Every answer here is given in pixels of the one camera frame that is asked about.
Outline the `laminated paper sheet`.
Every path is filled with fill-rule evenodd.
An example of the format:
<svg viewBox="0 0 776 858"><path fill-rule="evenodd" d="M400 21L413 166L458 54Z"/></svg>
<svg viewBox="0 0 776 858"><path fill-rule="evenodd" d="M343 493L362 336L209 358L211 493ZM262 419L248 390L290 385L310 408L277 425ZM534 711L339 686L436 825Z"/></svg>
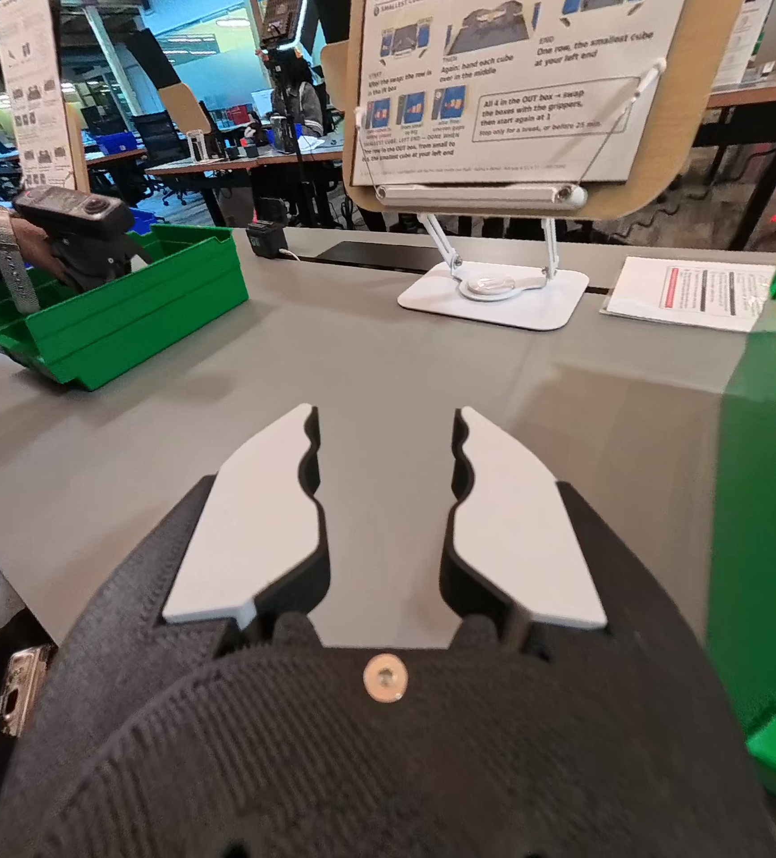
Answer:
<svg viewBox="0 0 776 858"><path fill-rule="evenodd" d="M775 274L765 264L627 257L603 313L747 334Z"/></svg>

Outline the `long wooden table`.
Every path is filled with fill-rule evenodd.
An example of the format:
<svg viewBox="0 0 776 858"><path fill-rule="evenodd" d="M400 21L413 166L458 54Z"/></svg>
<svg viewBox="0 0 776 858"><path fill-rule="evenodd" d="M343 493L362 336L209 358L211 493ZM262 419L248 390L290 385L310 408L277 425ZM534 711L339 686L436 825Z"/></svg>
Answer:
<svg viewBox="0 0 776 858"><path fill-rule="evenodd" d="M217 191L253 189L268 196L270 190L288 191L298 205L308 200L310 213L299 214L299 223L306 227L332 229L339 227L329 207L328 192L342 187L342 145L322 143L312 152L298 158L277 152L270 146L261 147L255 158L208 160L194 162L178 160L144 169L148 177L165 185L181 185L197 191L216 227L226 220L216 197Z"/></svg>

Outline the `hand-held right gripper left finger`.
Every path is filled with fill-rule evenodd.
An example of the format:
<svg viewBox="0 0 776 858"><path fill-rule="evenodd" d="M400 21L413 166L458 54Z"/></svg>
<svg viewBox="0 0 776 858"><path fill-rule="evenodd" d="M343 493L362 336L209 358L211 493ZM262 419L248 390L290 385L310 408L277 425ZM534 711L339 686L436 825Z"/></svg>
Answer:
<svg viewBox="0 0 776 858"><path fill-rule="evenodd" d="M222 464L161 610L168 625L231 619L238 630L309 614L328 593L318 409L302 403Z"/></svg>

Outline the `black office chair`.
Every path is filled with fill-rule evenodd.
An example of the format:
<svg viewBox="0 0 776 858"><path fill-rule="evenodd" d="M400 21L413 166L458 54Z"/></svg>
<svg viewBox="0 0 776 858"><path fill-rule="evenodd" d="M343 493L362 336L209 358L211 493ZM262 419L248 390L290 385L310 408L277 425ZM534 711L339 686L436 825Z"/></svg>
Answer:
<svg viewBox="0 0 776 858"><path fill-rule="evenodd" d="M173 184L150 177L147 168L161 166L186 158L186 144L180 139L174 123L167 111L134 115L132 117L136 131L141 137L146 158L143 163L143 176L147 188L154 192L163 189L162 204L168 206L168 199L176 197L181 205L186 205L185 192L178 179Z"/></svg>

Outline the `silver metal wristwatch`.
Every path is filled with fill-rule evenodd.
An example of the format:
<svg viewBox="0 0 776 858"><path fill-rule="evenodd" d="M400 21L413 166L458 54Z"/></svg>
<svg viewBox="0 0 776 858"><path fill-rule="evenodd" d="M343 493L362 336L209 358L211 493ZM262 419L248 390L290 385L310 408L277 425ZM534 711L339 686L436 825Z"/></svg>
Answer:
<svg viewBox="0 0 776 858"><path fill-rule="evenodd" d="M28 316L39 312L41 307L20 248L18 221L8 209L0 207L0 273L18 313Z"/></svg>

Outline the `standing instruction board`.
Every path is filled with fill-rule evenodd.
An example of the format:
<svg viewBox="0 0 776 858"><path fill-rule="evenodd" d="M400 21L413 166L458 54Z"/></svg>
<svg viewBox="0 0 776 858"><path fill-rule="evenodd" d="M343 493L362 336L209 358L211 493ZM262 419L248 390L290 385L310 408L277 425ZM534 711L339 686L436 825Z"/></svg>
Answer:
<svg viewBox="0 0 776 858"><path fill-rule="evenodd" d="M23 185L89 192L82 136L61 86L50 3L0 1L0 67Z"/></svg>

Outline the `black charger box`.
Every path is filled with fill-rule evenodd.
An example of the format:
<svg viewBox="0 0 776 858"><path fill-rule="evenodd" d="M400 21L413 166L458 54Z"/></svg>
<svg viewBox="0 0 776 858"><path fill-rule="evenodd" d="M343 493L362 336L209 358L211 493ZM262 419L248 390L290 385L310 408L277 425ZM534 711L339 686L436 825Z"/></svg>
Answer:
<svg viewBox="0 0 776 858"><path fill-rule="evenodd" d="M278 222L254 220L246 225L245 235L256 257L273 260L289 255L284 226Z"/></svg>

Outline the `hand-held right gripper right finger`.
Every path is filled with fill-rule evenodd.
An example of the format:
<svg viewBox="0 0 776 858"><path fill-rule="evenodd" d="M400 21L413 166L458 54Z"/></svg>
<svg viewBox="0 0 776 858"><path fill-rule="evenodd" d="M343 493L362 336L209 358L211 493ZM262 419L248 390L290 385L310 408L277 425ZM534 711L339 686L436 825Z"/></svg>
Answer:
<svg viewBox="0 0 776 858"><path fill-rule="evenodd" d="M542 460L470 406L451 429L453 504L439 593L463 622L485 620L494 641L526 648L548 628L602 633L608 615L561 483Z"/></svg>

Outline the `wooden stand board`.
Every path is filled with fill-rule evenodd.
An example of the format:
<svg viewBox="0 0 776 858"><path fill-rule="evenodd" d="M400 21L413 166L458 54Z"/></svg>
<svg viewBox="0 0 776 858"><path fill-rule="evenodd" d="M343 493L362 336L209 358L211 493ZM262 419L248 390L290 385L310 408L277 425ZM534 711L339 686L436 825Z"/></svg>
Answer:
<svg viewBox="0 0 776 858"><path fill-rule="evenodd" d="M183 81L157 90L175 127L183 134L210 134L213 125L194 92Z"/></svg>

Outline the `instruction poster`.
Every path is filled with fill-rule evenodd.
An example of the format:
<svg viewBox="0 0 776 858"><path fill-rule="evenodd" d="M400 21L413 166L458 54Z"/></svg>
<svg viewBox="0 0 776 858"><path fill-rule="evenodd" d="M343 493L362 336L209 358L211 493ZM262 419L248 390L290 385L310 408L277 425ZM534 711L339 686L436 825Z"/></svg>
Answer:
<svg viewBox="0 0 776 858"><path fill-rule="evenodd" d="M353 183L625 181L683 5L365 2Z"/></svg>

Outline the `green plastic bin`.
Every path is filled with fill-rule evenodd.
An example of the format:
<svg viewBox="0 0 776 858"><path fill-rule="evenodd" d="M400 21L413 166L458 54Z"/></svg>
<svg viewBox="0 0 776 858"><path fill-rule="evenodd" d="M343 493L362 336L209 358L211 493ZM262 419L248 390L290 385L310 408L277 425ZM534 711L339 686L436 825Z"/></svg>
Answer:
<svg viewBox="0 0 776 858"><path fill-rule="evenodd" d="M29 270L35 314L0 282L0 354L95 391L248 300L231 229L155 224L130 237L153 262L86 294Z"/></svg>
<svg viewBox="0 0 776 858"><path fill-rule="evenodd" d="M722 397L705 645L776 796L776 274Z"/></svg>

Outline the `silver metal clasp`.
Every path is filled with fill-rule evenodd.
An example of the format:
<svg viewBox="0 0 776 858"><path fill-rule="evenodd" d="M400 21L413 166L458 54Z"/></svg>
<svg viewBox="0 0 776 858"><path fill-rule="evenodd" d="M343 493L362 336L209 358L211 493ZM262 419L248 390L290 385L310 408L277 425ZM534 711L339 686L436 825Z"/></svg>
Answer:
<svg viewBox="0 0 776 858"><path fill-rule="evenodd" d="M57 649L43 644L9 658L0 692L0 733L18 738L24 732Z"/></svg>

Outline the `person's left hand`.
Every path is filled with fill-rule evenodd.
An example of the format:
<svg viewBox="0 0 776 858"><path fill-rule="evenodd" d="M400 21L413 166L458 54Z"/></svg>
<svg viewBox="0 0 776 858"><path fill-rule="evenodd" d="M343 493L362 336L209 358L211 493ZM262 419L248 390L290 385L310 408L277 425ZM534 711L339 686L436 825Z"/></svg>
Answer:
<svg viewBox="0 0 776 858"><path fill-rule="evenodd" d="M29 221L11 215L8 219L11 241L7 243L6 253L20 257L23 263L32 268L44 270L56 277L73 292L81 293L63 260L56 256L46 232Z"/></svg>

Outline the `wooden side table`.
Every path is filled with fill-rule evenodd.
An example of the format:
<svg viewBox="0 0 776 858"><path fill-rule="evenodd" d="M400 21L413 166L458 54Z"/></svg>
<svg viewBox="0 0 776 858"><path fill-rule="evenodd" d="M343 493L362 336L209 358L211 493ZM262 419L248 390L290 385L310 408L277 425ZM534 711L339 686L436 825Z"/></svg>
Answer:
<svg viewBox="0 0 776 858"><path fill-rule="evenodd" d="M728 251L740 252L746 248L776 190L776 71L760 80L713 93L705 111L718 112L718 117L713 122L702 123L693 148L716 150L710 183L730 147L769 145L772 148L727 245Z"/></svg>

